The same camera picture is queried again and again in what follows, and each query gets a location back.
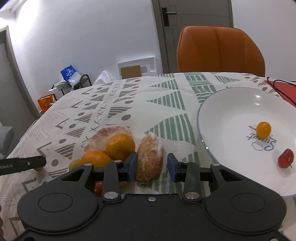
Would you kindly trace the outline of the red small fruit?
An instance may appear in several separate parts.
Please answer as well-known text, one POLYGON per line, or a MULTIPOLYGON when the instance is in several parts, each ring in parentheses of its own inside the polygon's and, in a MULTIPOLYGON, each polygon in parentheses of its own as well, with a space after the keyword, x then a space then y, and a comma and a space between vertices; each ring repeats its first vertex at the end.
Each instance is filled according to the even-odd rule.
POLYGON ((286 149, 278 158, 280 168, 288 168, 292 166, 294 161, 294 153, 291 149, 286 149))
POLYGON ((102 189, 103 189, 103 182, 97 182, 95 185, 95 189, 94 189, 94 194, 97 197, 101 197, 102 196, 102 189))

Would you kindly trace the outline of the orange paper bag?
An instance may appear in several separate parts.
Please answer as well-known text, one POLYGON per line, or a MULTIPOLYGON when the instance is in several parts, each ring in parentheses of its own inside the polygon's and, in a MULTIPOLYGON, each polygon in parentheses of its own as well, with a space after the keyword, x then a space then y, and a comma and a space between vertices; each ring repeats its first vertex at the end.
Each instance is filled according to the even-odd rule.
POLYGON ((51 104, 54 103, 54 101, 55 101, 55 97, 53 94, 49 94, 39 98, 38 104, 41 108, 41 111, 45 113, 50 108, 51 104))

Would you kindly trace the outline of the brown cardboard piece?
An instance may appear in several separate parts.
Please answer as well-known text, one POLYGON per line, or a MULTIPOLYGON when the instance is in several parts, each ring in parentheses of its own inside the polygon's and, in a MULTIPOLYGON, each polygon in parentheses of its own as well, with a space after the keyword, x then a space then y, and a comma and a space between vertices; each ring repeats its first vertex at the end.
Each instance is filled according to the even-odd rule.
POLYGON ((123 67, 120 69, 122 79, 141 77, 141 68, 139 65, 123 67))

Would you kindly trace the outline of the green jujube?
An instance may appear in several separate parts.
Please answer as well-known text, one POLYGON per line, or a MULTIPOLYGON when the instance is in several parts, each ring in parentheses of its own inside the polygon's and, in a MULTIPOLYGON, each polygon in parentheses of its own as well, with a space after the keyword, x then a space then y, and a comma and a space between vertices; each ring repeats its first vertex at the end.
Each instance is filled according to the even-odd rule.
POLYGON ((44 167, 34 168, 34 170, 37 171, 37 172, 42 171, 43 169, 44 169, 44 167))
POLYGON ((78 168, 81 165, 83 165, 83 163, 81 162, 81 160, 75 159, 75 160, 71 161, 71 163, 68 166, 68 169, 69 169, 69 171, 72 171, 73 169, 76 169, 76 168, 78 168))

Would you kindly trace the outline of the grey door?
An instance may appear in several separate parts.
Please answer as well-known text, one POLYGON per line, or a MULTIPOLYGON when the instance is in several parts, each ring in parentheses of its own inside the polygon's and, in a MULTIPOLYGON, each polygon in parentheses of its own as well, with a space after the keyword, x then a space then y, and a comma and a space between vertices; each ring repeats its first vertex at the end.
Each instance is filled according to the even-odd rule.
POLYGON ((12 126, 20 138, 39 117, 21 76, 9 28, 1 29, 1 124, 12 126))
POLYGON ((233 27, 231 1, 152 1, 163 73, 198 71, 215 31, 233 27))

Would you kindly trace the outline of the clear plastic bag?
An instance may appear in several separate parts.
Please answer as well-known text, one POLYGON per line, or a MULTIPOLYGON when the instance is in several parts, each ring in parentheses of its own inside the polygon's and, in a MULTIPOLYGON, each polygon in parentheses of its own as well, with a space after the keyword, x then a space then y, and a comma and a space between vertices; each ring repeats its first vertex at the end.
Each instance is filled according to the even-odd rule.
POLYGON ((97 77, 93 85, 106 84, 109 82, 113 82, 115 80, 116 78, 110 72, 108 72, 107 70, 104 70, 97 77))

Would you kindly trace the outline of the large orange front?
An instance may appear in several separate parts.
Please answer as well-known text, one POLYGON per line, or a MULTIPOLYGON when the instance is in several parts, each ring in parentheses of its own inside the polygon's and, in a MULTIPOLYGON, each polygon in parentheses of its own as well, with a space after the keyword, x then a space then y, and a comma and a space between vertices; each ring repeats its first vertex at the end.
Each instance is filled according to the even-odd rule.
POLYGON ((111 161, 111 158, 101 151, 88 151, 80 159, 82 164, 90 163, 94 168, 103 168, 111 161))

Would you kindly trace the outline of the large orange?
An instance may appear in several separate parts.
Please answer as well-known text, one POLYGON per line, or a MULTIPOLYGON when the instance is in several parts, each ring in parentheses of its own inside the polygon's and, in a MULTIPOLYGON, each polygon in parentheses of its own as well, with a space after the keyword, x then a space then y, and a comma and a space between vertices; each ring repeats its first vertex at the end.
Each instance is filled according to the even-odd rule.
POLYGON ((114 161, 125 161, 134 151, 135 142, 133 138, 124 133, 115 134, 106 145, 106 154, 114 161))
POLYGON ((80 159, 82 164, 90 163, 94 168, 103 168, 111 161, 111 158, 101 151, 88 151, 80 159))

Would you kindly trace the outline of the peeled pomelo segment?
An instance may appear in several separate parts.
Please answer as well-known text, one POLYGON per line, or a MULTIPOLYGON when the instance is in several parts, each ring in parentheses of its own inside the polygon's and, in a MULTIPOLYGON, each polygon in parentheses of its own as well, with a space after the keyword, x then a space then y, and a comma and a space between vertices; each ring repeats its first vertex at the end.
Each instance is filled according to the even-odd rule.
POLYGON ((149 182, 159 177, 163 168, 164 149, 155 133, 144 136, 138 146, 137 157, 137 181, 149 182))

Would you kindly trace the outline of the peeled pomelo piece back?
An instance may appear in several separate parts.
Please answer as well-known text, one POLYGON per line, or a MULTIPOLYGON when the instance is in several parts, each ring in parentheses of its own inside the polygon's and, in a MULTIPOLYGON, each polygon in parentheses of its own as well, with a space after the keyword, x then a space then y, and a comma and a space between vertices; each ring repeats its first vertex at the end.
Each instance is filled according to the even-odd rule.
POLYGON ((123 133, 133 139, 131 130, 126 126, 113 125, 100 128, 83 146, 82 153, 89 151, 106 151, 106 146, 109 139, 115 134, 123 133))

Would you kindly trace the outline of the large orange back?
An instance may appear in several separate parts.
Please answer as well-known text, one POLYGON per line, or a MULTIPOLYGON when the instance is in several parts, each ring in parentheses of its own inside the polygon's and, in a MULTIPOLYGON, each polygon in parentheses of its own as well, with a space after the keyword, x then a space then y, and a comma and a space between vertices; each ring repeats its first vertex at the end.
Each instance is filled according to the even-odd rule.
POLYGON ((106 154, 114 161, 125 161, 134 151, 135 142, 133 138, 124 133, 115 134, 106 145, 106 154))

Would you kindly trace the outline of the red orange mat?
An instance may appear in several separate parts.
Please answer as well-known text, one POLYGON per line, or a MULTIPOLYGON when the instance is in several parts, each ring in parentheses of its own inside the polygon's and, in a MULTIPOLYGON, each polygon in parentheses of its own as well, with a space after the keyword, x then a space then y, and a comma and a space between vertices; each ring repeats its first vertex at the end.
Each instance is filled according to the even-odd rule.
POLYGON ((295 82, 277 79, 273 81, 269 80, 268 83, 275 90, 275 92, 280 95, 280 97, 295 107, 295 82))

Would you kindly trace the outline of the white ceramic plate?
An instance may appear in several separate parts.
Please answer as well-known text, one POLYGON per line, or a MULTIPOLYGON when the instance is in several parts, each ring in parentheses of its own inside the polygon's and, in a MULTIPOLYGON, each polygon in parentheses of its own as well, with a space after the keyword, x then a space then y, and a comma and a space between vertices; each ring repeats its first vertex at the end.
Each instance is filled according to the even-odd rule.
POLYGON ((214 162, 283 197, 295 196, 295 163, 278 165, 286 149, 295 151, 295 107, 287 101, 247 87, 219 90, 201 104, 197 128, 214 162), (265 139, 256 135, 262 121, 271 125, 265 139))

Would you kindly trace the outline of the white foam packaging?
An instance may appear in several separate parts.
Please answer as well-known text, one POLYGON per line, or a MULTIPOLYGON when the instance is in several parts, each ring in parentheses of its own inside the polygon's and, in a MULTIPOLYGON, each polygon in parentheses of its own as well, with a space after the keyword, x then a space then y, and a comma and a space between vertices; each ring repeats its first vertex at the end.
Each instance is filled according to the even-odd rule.
POLYGON ((157 74, 155 57, 146 57, 119 62, 117 66, 122 79, 152 76, 157 74))

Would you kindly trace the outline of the small yellow kumquat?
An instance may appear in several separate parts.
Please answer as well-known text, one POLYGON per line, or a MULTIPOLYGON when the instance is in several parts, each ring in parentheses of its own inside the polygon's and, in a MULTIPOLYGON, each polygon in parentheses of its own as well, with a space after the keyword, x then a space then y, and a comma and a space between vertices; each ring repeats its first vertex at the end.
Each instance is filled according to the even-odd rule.
POLYGON ((126 182, 126 181, 119 182, 119 186, 120 186, 120 187, 123 187, 123 186, 125 186, 126 184, 128 184, 128 182, 126 182))
POLYGON ((256 135, 265 139, 268 138, 271 134, 271 125, 268 122, 262 121, 256 127, 256 135))

